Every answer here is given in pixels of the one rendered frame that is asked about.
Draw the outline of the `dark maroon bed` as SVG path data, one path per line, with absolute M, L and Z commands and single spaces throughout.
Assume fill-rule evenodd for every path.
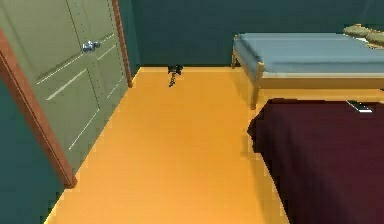
M 290 224 L 384 224 L 384 104 L 271 99 L 248 134 Z

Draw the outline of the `small dark floor object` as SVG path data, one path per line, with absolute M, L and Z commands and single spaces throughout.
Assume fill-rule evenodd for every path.
M 168 73 L 171 75 L 169 86 L 172 87 L 176 82 L 176 76 L 181 75 L 183 70 L 182 65 L 171 65 L 168 66 Z

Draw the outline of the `silver door knob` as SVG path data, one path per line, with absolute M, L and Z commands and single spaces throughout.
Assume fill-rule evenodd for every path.
M 99 48 L 101 44 L 98 41 L 88 41 L 87 43 L 82 45 L 82 51 L 84 53 L 93 52 L 96 48 Z

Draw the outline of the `pale green room door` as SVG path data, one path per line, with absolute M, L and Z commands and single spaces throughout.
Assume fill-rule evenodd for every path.
M 0 28 L 78 170 L 127 91 L 112 0 L 0 0 Z

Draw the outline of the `black and white flat device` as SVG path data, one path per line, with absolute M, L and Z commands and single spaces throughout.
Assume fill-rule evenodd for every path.
M 370 109 L 366 104 L 355 101 L 355 100 L 347 100 L 347 103 L 359 113 L 372 113 L 373 110 Z

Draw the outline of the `olive green pillow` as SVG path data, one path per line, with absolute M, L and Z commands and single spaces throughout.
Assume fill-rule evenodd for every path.
M 384 31 L 378 31 L 361 24 L 354 24 L 343 29 L 343 34 L 362 40 L 367 47 L 372 49 L 384 49 Z

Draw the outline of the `blue wooden frame bed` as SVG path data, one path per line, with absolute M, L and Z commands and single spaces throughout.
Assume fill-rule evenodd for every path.
M 240 33 L 231 65 L 262 89 L 384 89 L 384 48 L 336 33 Z

